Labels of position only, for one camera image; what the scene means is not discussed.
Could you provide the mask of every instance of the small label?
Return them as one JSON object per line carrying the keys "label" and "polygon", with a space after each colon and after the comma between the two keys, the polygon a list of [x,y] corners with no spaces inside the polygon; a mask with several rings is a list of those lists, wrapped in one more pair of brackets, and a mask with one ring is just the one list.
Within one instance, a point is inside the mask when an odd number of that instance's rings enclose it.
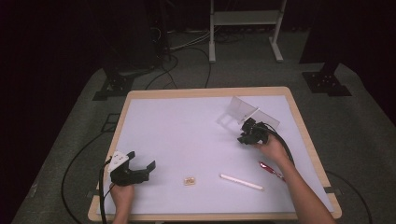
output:
{"label": "small label", "polygon": [[195,178],[194,177],[185,178],[184,185],[186,185],[186,186],[195,185]]}

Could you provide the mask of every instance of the hand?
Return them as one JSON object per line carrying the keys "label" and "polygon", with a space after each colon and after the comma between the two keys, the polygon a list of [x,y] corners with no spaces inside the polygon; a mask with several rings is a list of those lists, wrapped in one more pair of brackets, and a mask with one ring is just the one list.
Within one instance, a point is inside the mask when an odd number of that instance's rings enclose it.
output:
{"label": "hand", "polygon": [[127,223],[134,199],[134,185],[118,186],[112,183],[110,188],[111,197],[116,205],[113,223]]}
{"label": "hand", "polygon": [[284,159],[289,159],[285,148],[283,148],[279,140],[270,133],[268,134],[267,144],[258,143],[253,146],[258,148],[267,158],[276,162],[276,164],[279,164]]}

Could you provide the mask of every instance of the person's right hand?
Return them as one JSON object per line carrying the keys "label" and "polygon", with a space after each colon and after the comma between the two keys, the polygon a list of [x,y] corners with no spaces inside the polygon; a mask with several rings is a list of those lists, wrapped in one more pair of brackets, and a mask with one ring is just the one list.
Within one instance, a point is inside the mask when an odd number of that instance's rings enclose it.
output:
{"label": "person's right hand", "polygon": [[258,148],[267,158],[279,164],[284,159],[288,160],[288,154],[282,144],[272,134],[268,134],[267,144],[255,144],[255,148]]}

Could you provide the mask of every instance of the white metal frame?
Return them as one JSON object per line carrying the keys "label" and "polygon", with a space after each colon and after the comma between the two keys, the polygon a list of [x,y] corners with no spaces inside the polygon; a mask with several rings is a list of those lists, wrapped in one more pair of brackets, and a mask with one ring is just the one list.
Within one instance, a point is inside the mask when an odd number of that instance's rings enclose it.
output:
{"label": "white metal frame", "polygon": [[215,25],[251,25],[251,24],[275,24],[274,34],[269,37],[271,48],[276,57],[276,61],[283,62],[283,57],[277,46],[280,25],[282,24],[287,0],[282,0],[280,10],[264,11],[218,11],[215,12],[214,0],[210,0],[210,41],[209,41],[209,61],[216,62],[215,51]]}

